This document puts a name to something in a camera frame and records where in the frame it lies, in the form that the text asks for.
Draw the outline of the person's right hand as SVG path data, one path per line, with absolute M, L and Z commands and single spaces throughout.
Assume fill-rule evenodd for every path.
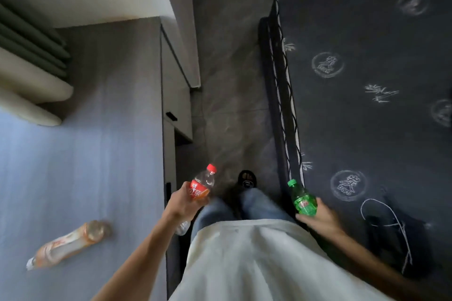
M 330 241 L 346 234 L 338 217 L 327 205 L 324 213 L 316 213 L 313 217 L 297 213 L 296 219 Z

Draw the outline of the person's left hand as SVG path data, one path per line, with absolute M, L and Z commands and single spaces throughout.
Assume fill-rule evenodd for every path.
M 198 211 L 209 203 L 208 199 L 193 200 L 184 195 L 182 186 L 172 193 L 162 218 L 169 219 L 175 225 L 180 225 L 185 221 L 192 221 Z

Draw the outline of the green plastic bottle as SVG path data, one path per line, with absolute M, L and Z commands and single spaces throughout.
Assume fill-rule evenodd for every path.
M 313 217 L 317 213 L 316 198 L 308 192 L 302 183 L 295 179 L 288 181 L 291 200 L 298 214 Z

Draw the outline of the clear bottle with red label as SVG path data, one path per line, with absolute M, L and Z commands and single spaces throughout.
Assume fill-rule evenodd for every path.
M 194 178 L 190 180 L 190 186 L 188 188 L 190 198 L 208 199 L 209 193 L 212 191 L 215 184 L 215 174 L 217 168 L 213 164 L 209 164 L 205 170 L 199 172 Z M 184 236 L 190 229 L 191 221 L 185 221 L 181 223 L 175 234 L 178 236 Z

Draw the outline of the person's left forearm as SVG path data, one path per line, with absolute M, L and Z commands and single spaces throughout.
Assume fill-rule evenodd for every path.
M 151 233 L 91 301 L 149 301 L 161 261 L 182 222 L 181 213 L 167 207 Z

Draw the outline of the person's right forearm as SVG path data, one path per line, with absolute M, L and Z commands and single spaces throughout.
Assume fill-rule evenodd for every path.
M 452 301 L 451 298 L 404 278 L 343 230 L 329 231 L 325 238 L 353 262 L 359 276 L 396 301 Z

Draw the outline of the blue jeans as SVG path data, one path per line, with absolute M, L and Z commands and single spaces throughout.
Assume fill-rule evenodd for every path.
M 212 197 L 197 215 L 191 231 L 190 241 L 203 228 L 218 222 L 274 219 L 297 222 L 281 209 L 271 198 L 257 188 L 245 189 L 238 194 L 239 215 L 222 198 Z

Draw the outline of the black shoe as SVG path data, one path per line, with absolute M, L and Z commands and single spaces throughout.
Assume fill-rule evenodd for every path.
M 250 170 L 243 170 L 239 173 L 237 184 L 245 189 L 257 187 L 257 178 Z

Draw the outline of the white shirt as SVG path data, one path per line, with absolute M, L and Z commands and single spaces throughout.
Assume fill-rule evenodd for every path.
M 393 301 L 336 265 L 299 225 L 217 222 L 190 244 L 169 301 Z

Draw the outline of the dark printed mattress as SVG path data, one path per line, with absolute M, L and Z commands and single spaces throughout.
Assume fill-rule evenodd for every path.
M 287 180 L 452 299 L 452 0 L 274 0 L 268 30 Z

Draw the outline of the grey desk drawer unit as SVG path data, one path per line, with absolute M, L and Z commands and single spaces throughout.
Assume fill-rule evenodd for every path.
M 163 117 L 163 159 L 165 204 L 172 192 L 178 189 L 176 148 L 193 141 L 190 86 L 184 75 L 171 42 L 161 26 L 161 82 Z M 171 111 L 177 122 L 166 112 Z

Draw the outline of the black bed base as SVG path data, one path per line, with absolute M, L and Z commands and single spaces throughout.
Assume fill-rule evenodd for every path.
M 268 30 L 268 17 L 260 18 L 258 22 L 258 47 L 260 54 L 261 70 L 264 77 L 268 107 L 272 124 L 274 143 L 276 149 L 276 161 L 278 172 L 278 199 L 282 208 L 291 213 L 293 205 L 287 178 L 290 172 L 290 163 L 287 161 L 286 147 L 284 143 L 283 121 L 281 121 L 278 101 L 277 79 L 274 75 L 273 59 L 271 54 L 272 44 Z

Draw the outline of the orange drink bottle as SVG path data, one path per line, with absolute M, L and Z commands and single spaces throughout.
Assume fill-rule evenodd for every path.
M 49 268 L 59 264 L 87 247 L 106 239 L 112 233 L 107 221 L 92 220 L 76 230 L 45 243 L 26 263 L 26 270 Z

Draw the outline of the cream curtain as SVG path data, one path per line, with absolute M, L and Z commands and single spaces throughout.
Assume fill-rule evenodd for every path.
M 62 120 L 41 108 L 42 103 L 71 98 L 74 88 L 0 47 L 0 111 L 40 126 L 59 126 Z

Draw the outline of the green curtain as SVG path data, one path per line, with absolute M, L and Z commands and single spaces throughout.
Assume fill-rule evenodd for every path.
M 0 0 L 0 48 L 67 80 L 67 42 L 25 0 Z

